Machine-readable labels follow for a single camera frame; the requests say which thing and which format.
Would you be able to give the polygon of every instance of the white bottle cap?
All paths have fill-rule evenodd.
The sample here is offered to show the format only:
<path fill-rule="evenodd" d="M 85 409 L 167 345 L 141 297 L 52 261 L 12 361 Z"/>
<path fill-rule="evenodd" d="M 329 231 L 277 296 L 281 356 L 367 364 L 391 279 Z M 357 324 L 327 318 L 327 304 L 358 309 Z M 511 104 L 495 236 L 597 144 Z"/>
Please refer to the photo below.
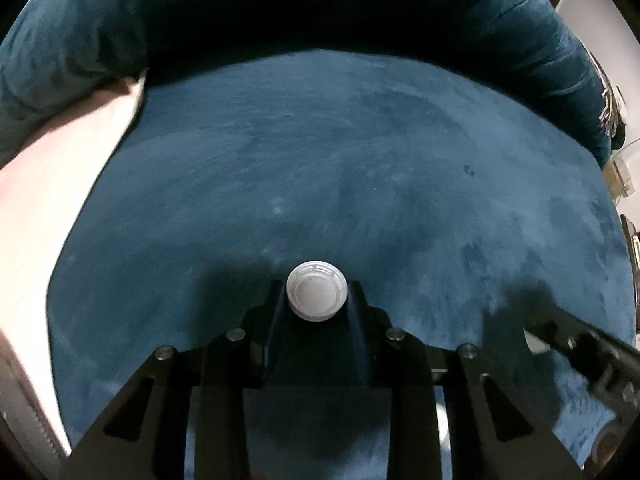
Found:
<path fill-rule="evenodd" d="M 347 299 L 347 280 L 326 262 L 305 262 L 287 278 L 287 296 L 293 312 L 307 321 L 334 316 Z"/>

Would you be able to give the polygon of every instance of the blue velvet cushion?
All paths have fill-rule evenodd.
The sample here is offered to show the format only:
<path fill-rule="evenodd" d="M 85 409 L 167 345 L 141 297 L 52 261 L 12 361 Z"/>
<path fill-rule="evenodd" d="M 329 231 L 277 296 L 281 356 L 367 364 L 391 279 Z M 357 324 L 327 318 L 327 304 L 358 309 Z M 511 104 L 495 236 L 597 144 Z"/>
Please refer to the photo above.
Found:
<path fill-rule="evenodd" d="M 272 279 L 321 259 L 424 342 L 482 346 L 584 460 L 610 414 L 565 359 L 530 354 L 522 323 L 554 301 L 633 338 L 626 244 L 591 154 L 423 62 L 320 51 L 217 63 L 150 72 L 140 120 L 56 264 L 47 319 L 72 442 L 155 347 L 205 344 Z M 329 323 L 325 341 L 343 335 Z M 327 373 L 319 346 L 298 343 L 293 368 Z M 388 399 L 311 395 L 247 399 L 254 470 L 384 478 Z"/>
<path fill-rule="evenodd" d="M 163 52 L 292 37 L 436 56 L 609 156 L 602 85 L 547 0 L 31 0 L 0 45 L 0 166 L 47 118 Z"/>

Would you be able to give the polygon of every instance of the white sheet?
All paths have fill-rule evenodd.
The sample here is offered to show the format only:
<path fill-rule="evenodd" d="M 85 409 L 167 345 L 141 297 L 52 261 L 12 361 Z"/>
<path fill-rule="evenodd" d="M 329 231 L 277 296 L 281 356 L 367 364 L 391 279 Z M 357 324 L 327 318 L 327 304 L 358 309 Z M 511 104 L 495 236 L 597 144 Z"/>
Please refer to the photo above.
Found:
<path fill-rule="evenodd" d="M 135 117 L 144 77 L 125 78 L 45 124 L 0 171 L 0 332 L 70 452 L 53 386 L 47 287 L 102 168 Z"/>

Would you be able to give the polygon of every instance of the blue fabric surface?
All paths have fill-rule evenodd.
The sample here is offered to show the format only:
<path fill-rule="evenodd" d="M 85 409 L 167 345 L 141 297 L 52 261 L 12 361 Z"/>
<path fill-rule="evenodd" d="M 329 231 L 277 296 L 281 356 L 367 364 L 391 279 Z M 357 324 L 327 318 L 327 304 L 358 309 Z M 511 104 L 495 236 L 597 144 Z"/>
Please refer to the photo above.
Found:
<path fill-rule="evenodd" d="M 0 166 L 46 119 L 158 55 L 287 38 L 434 56 L 509 91 L 600 165 L 602 84 L 548 0 L 31 0 L 0 45 Z"/>
<path fill-rule="evenodd" d="M 633 337 L 626 244 L 593 157 L 463 76 L 327 51 L 150 73 L 49 286 L 72 442 L 154 348 L 206 343 L 312 259 L 424 342 L 481 345 L 586 458 L 609 414 L 564 359 L 529 353 L 522 319 L 555 301 Z M 313 348 L 300 363 L 318 364 Z M 250 444 L 272 478 L 384 477 L 385 399 L 266 402 L 249 403 Z M 287 406 L 300 414 L 284 424 Z"/>

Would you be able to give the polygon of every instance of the round white lid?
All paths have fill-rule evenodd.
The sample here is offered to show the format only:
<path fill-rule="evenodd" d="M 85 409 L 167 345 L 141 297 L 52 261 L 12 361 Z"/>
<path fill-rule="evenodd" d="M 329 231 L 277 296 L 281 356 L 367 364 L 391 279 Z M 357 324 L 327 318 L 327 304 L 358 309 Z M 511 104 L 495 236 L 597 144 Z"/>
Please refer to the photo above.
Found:
<path fill-rule="evenodd" d="M 324 321 L 334 316 L 347 299 L 347 280 L 326 262 L 305 262 L 287 278 L 291 309 L 307 321 Z"/>

